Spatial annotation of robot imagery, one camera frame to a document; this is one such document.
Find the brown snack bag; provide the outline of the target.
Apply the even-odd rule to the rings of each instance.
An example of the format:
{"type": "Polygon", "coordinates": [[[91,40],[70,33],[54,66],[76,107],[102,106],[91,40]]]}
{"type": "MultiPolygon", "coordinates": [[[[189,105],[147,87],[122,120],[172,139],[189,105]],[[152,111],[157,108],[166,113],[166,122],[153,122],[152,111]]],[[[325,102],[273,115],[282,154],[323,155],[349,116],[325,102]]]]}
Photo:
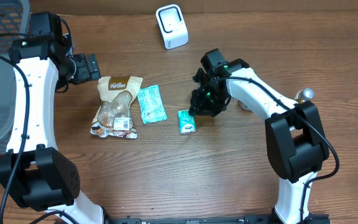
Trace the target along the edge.
{"type": "Polygon", "coordinates": [[[134,76],[99,79],[101,104],[90,128],[92,135],[101,138],[137,138],[130,107],[137,98],[142,82],[143,78],[134,76]]]}

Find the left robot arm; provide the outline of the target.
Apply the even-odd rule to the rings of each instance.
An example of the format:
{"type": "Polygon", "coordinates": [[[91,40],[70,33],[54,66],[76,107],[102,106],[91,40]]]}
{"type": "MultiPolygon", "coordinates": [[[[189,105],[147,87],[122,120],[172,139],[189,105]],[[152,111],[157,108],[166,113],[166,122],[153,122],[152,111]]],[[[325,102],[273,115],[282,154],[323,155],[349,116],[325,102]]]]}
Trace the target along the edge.
{"type": "Polygon", "coordinates": [[[106,223],[105,211],[82,191],[76,165],[58,150],[54,96],[101,76],[94,55],[75,54],[70,29],[58,15],[30,16],[30,31],[18,33],[6,62],[16,79],[14,124],[0,156],[3,199],[66,223],[106,223]]]}

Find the small teal tissue pack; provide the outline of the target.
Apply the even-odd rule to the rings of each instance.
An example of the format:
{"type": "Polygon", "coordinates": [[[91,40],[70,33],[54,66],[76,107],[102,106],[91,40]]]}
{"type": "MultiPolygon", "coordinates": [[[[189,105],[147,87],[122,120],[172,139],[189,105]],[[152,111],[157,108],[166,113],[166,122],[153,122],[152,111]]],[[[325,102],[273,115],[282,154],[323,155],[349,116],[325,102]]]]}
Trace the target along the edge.
{"type": "Polygon", "coordinates": [[[189,115],[188,110],[178,111],[178,122],[180,134],[190,134],[196,132],[196,124],[193,116],[189,115]]]}

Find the teal wet wipes pack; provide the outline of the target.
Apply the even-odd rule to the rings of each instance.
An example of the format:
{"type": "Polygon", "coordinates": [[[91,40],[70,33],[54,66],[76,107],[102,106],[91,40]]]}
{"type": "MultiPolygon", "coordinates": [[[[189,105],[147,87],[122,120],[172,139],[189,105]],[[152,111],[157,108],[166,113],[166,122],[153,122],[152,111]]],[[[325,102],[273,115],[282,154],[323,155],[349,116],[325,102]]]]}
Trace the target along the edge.
{"type": "Polygon", "coordinates": [[[141,88],[137,94],[137,98],[142,122],[144,124],[167,120],[167,114],[158,85],[141,88]]]}

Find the green lid jar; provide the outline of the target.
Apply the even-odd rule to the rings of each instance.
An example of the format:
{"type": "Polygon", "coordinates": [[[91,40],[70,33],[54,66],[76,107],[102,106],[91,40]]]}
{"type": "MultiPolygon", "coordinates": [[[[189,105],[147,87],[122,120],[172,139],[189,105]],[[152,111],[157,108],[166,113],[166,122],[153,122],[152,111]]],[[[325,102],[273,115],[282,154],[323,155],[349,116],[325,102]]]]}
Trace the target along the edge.
{"type": "Polygon", "coordinates": [[[241,109],[243,109],[245,111],[251,111],[251,109],[246,104],[244,104],[242,101],[238,100],[237,102],[241,109]]]}

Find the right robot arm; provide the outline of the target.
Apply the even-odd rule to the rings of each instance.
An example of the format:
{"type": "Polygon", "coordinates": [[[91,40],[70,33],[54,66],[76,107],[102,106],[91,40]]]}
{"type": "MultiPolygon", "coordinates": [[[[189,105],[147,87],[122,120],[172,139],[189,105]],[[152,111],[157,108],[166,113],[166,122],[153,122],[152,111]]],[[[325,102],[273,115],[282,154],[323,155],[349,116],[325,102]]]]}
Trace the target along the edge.
{"type": "Polygon", "coordinates": [[[191,116],[216,116],[235,98],[265,123],[267,157],[279,177],[278,200],[269,214],[247,214],[244,223],[329,223],[312,214],[308,199],[313,179],[329,157],[315,105],[298,103],[263,82],[242,59],[228,62],[218,49],[206,52],[193,77],[191,116]]]}

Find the yellow dish soap bottle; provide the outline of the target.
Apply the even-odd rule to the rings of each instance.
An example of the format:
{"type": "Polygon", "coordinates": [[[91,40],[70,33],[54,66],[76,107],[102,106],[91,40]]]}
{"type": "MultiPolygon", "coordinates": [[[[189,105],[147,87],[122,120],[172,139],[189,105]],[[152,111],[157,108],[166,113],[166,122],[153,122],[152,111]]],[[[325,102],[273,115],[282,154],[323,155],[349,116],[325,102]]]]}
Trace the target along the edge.
{"type": "Polygon", "coordinates": [[[295,95],[295,101],[298,103],[304,103],[311,101],[314,98],[314,90],[311,88],[304,88],[295,95]]]}

